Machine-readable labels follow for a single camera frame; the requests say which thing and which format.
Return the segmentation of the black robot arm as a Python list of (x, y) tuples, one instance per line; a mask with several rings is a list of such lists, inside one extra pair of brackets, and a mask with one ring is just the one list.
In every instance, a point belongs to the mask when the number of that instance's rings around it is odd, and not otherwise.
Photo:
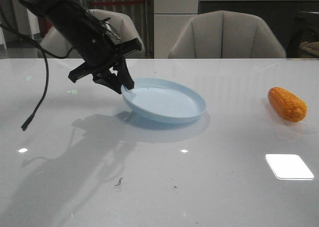
[(75, 0), (19, 0), (34, 15), (47, 18), (80, 54), (84, 63), (69, 73), (76, 82), (89, 74), (95, 83), (121, 93), (122, 86), (134, 88), (125, 57), (142, 50), (137, 39), (122, 42), (122, 36), (110, 24), (99, 20)]

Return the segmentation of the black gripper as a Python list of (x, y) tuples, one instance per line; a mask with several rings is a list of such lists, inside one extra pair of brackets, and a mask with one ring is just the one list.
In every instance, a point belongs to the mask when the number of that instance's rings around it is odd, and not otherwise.
[[(68, 41), (81, 55), (84, 63), (69, 73), (69, 79), (78, 79), (92, 74), (93, 81), (122, 94), (121, 86), (133, 89), (135, 83), (127, 68), (125, 56), (141, 50), (138, 38), (114, 44), (103, 32), (85, 24), (68, 25)], [(114, 67), (117, 75), (109, 71)]]

